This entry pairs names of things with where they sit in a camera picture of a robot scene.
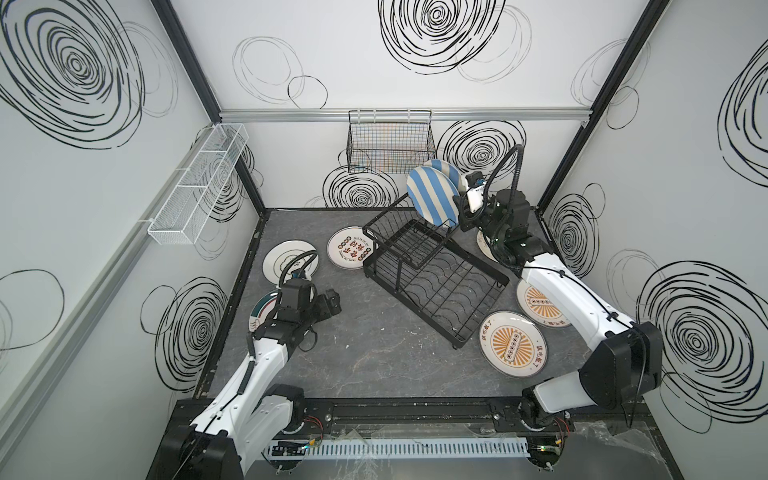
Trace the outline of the blue striped plate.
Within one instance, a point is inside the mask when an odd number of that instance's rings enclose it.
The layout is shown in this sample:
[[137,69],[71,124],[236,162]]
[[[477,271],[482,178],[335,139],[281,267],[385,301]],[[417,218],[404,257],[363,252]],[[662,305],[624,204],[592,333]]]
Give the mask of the blue striped plate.
[[432,159],[423,164],[424,167],[433,168],[443,173],[451,183],[457,188],[460,194],[463,194],[468,189],[468,184],[465,176],[452,164],[438,159]]
[[453,200],[457,187],[442,172],[428,166],[414,168],[406,180],[408,196],[416,211],[437,227],[456,227],[458,208]]

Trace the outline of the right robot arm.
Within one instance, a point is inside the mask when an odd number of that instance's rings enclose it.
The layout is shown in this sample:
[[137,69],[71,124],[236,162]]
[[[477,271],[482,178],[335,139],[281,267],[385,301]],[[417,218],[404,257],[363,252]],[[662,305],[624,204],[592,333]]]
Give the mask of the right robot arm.
[[530,233],[530,206],[518,184],[493,194],[495,178],[479,171],[460,178],[454,202],[461,229],[481,231],[494,259],[551,301],[590,350],[578,370],[524,389],[518,407],[522,424],[541,431],[571,409],[637,407],[662,384],[659,328],[617,311],[586,286],[549,240]]

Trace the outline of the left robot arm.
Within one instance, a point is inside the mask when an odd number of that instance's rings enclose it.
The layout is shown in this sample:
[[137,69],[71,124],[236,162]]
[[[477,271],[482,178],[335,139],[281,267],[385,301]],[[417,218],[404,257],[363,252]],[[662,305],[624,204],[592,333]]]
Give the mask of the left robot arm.
[[239,367],[189,424],[166,432],[149,478],[242,479],[276,435],[302,427],[302,389],[274,379],[315,325],[341,311],[339,294],[319,292],[306,276],[316,257],[309,250],[283,268],[276,305],[251,332]]

